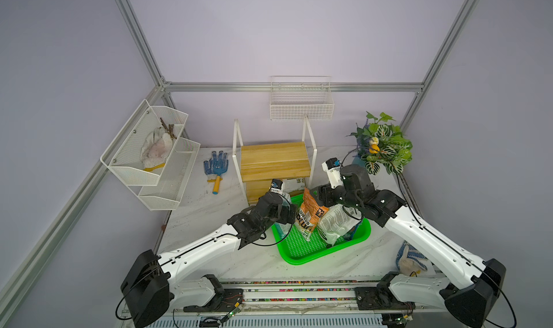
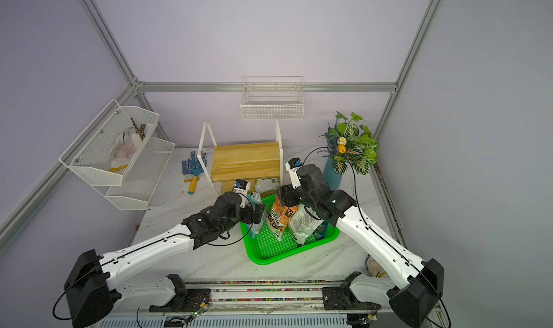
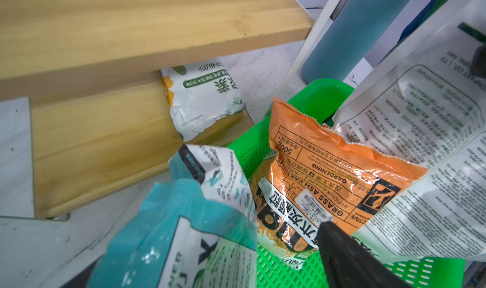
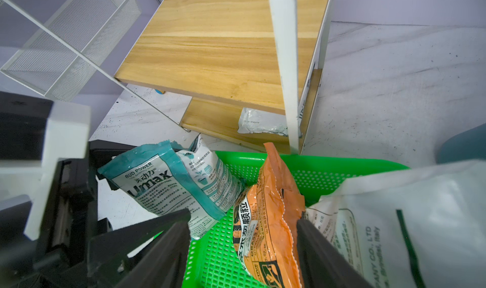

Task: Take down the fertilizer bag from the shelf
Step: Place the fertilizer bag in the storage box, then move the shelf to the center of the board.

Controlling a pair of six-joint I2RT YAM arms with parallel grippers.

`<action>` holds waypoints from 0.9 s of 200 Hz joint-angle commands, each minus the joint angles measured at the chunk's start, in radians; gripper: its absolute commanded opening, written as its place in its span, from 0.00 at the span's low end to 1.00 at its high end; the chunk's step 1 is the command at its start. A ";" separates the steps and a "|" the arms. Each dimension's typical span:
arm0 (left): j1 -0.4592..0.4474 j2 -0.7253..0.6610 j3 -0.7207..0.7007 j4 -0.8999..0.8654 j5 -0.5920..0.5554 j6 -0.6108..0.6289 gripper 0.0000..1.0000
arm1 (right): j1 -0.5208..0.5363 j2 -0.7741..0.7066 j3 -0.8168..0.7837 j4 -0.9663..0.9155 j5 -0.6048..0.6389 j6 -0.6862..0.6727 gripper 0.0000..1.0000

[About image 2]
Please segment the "orange fertilizer bag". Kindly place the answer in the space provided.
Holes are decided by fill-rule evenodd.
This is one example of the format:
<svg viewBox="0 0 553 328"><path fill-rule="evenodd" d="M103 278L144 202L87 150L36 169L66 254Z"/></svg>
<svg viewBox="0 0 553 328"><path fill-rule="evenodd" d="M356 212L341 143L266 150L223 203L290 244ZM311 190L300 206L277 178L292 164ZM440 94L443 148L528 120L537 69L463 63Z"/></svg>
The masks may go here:
<svg viewBox="0 0 553 328"><path fill-rule="evenodd" d="M280 242L289 225L291 218L298 211L297 206L286 206L283 200L275 195L271 211L267 214L266 222L274 238Z"/></svg>

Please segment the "white printed fertilizer bag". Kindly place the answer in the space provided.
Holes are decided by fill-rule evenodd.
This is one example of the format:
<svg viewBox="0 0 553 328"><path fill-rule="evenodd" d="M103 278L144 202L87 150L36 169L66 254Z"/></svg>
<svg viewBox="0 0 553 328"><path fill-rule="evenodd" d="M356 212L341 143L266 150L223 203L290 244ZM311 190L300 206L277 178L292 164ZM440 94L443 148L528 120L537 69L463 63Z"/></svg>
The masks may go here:
<svg viewBox="0 0 553 328"><path fill-rule="evenodd" d="M296 244L303 246L322 223L323 220L318 218L309 207L299 205L298 210L289 220L287 229L290 231L292 239Z"/></svg>

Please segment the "teal white fertilizer bag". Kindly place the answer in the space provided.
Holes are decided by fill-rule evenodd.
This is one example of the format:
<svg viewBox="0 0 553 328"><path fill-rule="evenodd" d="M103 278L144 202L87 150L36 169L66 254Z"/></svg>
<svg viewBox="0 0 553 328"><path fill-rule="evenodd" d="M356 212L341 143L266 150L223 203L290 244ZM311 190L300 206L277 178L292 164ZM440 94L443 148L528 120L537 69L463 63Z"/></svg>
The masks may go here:
<svg viewBox="0 0 553 328"><path fill-rule="evenodd" d="M251 231L249 232L250 238L255 239L265 223L266 208L262 202L262 197L259 193L252 192L248 194L249 201L254 205L254 220Z"/></svg>

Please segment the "green blue fertilizer bag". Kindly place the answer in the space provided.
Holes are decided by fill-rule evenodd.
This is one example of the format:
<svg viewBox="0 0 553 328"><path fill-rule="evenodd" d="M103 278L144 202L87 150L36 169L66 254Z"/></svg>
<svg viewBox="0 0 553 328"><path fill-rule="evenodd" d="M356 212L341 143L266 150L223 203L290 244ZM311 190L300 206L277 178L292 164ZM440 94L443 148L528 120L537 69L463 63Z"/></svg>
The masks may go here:
<svg viewBox="0 0 553 328"><path fill-rule="evenodd" d="M322 224L320 224L313 232L313 236L315 237L315 240L316 241L324 240L327 230L328 230L328 222L325 221Z"/></svg>

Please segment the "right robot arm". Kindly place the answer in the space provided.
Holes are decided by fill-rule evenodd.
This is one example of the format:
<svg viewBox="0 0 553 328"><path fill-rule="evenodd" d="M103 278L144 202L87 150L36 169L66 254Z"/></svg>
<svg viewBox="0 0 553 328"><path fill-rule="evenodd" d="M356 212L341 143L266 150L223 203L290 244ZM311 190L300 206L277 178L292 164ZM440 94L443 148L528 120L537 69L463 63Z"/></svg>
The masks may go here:
<svg viewBox="0 0 553 328"><path fill-rule="evenodd" d="M357 200L343 190L331 190L321 170L298 158L285 165L291 183L285 198L302 204L310 215L351 237L387 272L387 278L355 273L343 291L358 302L390 307L409 327L421 327L442 300L444 268L435 259L424 260L378 227Z"/></svg>

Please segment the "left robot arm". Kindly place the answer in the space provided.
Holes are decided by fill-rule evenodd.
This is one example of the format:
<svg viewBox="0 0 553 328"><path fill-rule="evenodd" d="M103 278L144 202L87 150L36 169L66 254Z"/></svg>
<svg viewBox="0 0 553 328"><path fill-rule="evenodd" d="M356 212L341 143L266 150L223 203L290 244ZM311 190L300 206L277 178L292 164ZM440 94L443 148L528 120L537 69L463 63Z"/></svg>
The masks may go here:
<svg viewBox="0 0 553 328"><path fill-rule="evenodd" d="M263 203L252 203L242 193L227 192L215 203L185 218L168 231L124 250L79 255L63 286L73 327L87 327L104 319L124 300L122 286L134 275L175 255L216 240L236 224L252 227L262 220Z"/></svg>

